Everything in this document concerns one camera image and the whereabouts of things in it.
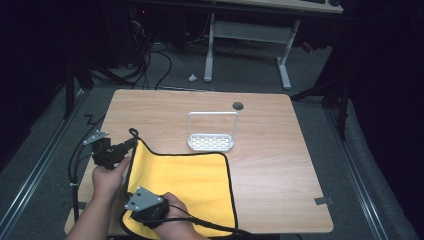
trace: table top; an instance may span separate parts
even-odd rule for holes
[[[342,13],[343,8],[339,5],[337,7],[328,3],[324,4],[313,3],[301,0],[216,0],[216,2],[226,2],[235,4],[247,4],[262,7],[284,8],[301,11],[322,12],[322,13]]]
[[[292,103],[283,94],[118,90],[115,92],[102,131],[112,144],[131,137],[129,128],[157,153],[193,153],[189,148],[189,112],[228,112],[234,102],[239,112],[233,148],[228,157],[239,228],[252,233],[330,232],[328,208],[317,205],[323,197]],[[79,189],[88,202],[93,189],[90,161]],[[114,207],[109,228],[124,234],[119,226],[123,199]],[[65,231],[73,225],[70,214]]]

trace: black cable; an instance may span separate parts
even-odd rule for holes
[[[163,75],[163,77],[162,77],[161,79],[159,79],[159,81],[156,83],[155,90],[158,90],[159,84],[162,82],[162,80],[163,80],[166,76],[168,76],[169,72],[171,72],[171,69],[172,69],[172,60],[171,60],[171,58],[170,58],[170,57],[168,57],[168,56],[167,56],[166,54],[164,54],[164,53],[161,53],[161,52],[153,52],[153,53],[160,54],[160,55],[162,55],[162,56],[166,57],[166,58],[169,60],[169,69],[168,69],[168,71],[167,71],[167,72],[165,73],[165,75]]]
[[[77,169],[78,169],[78,163],[81,162],[80,156],[82,153],[82,150],[84,149],[84,145],[81,146],[81,144],[84,142],[84,140],[87,138],[87,136],[90,134],[90,132],[93,131],[93,129],[105,118],[106,115],[101,117],[95,124],[91,126],[91,128],[84,134],[84,136],[81,138],[80,142],[78,143],[77,147],[74,149],[71,158],[68,163],[68,178],[70,183],[70,186],[72,187],[72,206],[74,209],[74,222],[76,222],[79,218],[79,206],[78,206],[78,176],[77,176]],[[74,161],[74,157],[77,155],[77,162],[74,166],[74,171],[72,173],[72,163]]]

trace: table leg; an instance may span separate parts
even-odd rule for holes
[[[289,56],[291,46],[293,45],[294,38],[296,37],[299,24],[300,24],[300,20],[296,20],[293,23],[293,27],[291,28],[290,34],[288,36],[286,47],[283,52],[283,56],[277,58],[278,69],[280,70],[281,81],[283,82],[283,88],[285,90],[291,89],[290,79],[286,69],[286,61],[287,61],[287,57]]]
[[[205,77],[204,77],[205,82],[212,81],[214,33],[215,33],[215,13],[211,13],[211,23],[209,27],[209,47],[208,47],[208,55],[206,56]]]

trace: yellow cloth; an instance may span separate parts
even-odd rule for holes
[[[135,193],[138,186],[158,195],[171,192],[186,204],[191,215],[218,225],[237,227],[230,173],[224,154],[157,154],[139,140],[127,183],[129,193]],[[122,217],[124,228],[145,238],[159,239],[151,229],[131,219],[131,213],[128,210]],[[207,237],[231,234],[199,225],[195,225],[195,229]]]

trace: human hand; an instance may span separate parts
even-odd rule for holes
[[[92,176],[94,186],[93,198],[113,200],[116,192],[121,187],[122,174],[130,161],[130,157],[125,157],[113,170],[107,170],[103,166],[94,168]]]
[[[186,205],[179,200],[172,193],[165,193],[163,198],[167,199],[169,202],[169,213],[166,218],[188,218],[188,210]],[[187,221],[172,221],[164,222],[153,231],[160,237],[162,240],[197,240],[197,239],[207,239],[206,237],[200,235],[193,227],[191,222]]]

